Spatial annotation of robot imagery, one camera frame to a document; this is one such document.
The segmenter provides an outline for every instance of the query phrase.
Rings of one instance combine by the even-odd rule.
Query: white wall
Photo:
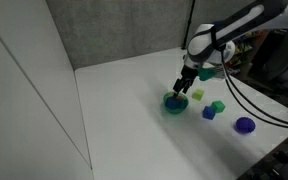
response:
[[[0,42],[0,180],[92,180],[92,170]]]
[[[0,0],[0,37],[90,163],[74,73],[45,0]]]

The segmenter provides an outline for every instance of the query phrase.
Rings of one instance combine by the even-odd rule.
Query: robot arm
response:
[[[215,50],[214,41],[221,46],[251,30],[282,27],[288,28],[288,0],[256,0],[216,27],[199,28],[200,31],[189,42],[182,78],[177,79],[173,87],[174,96],[182,90],[186,93],[193,84],[198,76],[197,69]]]

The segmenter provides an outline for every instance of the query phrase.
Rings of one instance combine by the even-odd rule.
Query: white tabletop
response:
[[[177,48],[76,71],[95,180],[235,179],[288,137],[288,129],[242,110],[221,80],[196,80],[189,107],[168,114],[162,99],[180,77],[184,54]],[[288,108],[235,82],[261,108],[288,119]],[[205,91],[202,101],[191,98],[196,88]],[[203,119],[215,100],[225,111]],[[243,116],[255,120],[250,135],[232,128]]]

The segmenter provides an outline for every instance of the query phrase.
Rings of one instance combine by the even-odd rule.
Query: wire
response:
[[[274,125],[274,126],[278,126],[278,127],[281,127],[281,128],[287,128],[287,129],[288,129],[288,126],[286,126],[286,125],[282,125],[282,124],[270,122],[270,121],[268,121],[268,120],[265,120],[265,119],[257,116],[256,114],[254,114],[254,113],[252,113],[250,110],[248,110],[248,109],[238,100],[238,98],[236,97],[235,93],[233,92],[233,90],[232,90],[232,88],[231,88],[231,86],[229,85],[229,82],[228,82],[228,80],[227,80],[228,77],[229,77],[229,75],[228,75],[228,73],[227,73],[227,71],[226,71],[226,68],[225,68],[223,51],[221,51],[221,55],[222,55],[223,70],[224,70],[224,74],[225,74],[225,77],[226,77],[226,78],[225,78],[225,82],[226,82],[226,85],[227,85],[229,91],[231,92],[232,96],[233,96],[234,99],[236,100],[236,102],[237,102],[245,111],[247,111],[248,113],[250,113],[252,116],[256,117],[257,119],[259,119],[259,120],[261,120],[261,121],[263,121],[263,122],[265,122],[265,123]]]
[[[223,67],[224,67],[224,71],[225,73],[227,73],[227,70],[225,68],[225,64],[223,64]],[[252,103],[252,101],[250,101],[235,85],[235,83],[232,81],[231,77],[229,75],[227,75],[227,78],[228,80],[230,81],[230,83],[232,84],[232,86],[234,87],[234,89],[238,92],[238,94],[240,94],[243,99],[245,99],[245,101],[247,101],[252,107],[254,107],[256,110],[258,110],[259,112],[261,112],[262,114],[266,115],[267,117],[269,118],[272,118],[274,120],[276,120],[277,122],[280,122],[280,123],[284,123],[284,124],[288,124],[287,121],[284,121],[282,119],[279,119],[279,118],[276,118],[268,113],[266,113],[265,111],[263,111],[262,109],[260,109],[259,107],[257,107],[254,103]]]

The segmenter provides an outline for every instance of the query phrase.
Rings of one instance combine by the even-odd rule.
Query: green cube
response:
[[[221,113],[225,109],[225,105],[222,103],[222,101],[214,101],[211,107],[215,109],[216,113]]]
[[[204,95],[204,91],[201,89],[196,89],[196,91],[193,93],[192,98],[200,101]]]

